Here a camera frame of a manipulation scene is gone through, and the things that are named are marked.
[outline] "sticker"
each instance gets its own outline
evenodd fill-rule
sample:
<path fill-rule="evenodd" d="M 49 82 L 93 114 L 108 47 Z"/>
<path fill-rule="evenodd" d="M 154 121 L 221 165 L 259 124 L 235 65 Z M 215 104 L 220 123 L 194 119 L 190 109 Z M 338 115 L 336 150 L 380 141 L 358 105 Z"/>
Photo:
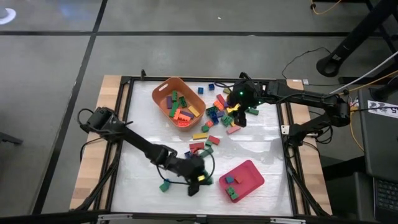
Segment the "sticker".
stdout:
<path fill-rule="evenodd" d="M 369 109 L 370 108 L 379 108 L 379 107 L 388 107 L 388 106 L 398 107 L 397 105 L 392 105 L 389 103 L 368 100 L 368 108 Z M 369 113 L 373 113 L 373 114 L 389 116 L 391 118 L 398 118 L 398 109 L 397 108 L 381 108 L 381 109 L 368 110 L 368 111 L 369 111 Z"/>

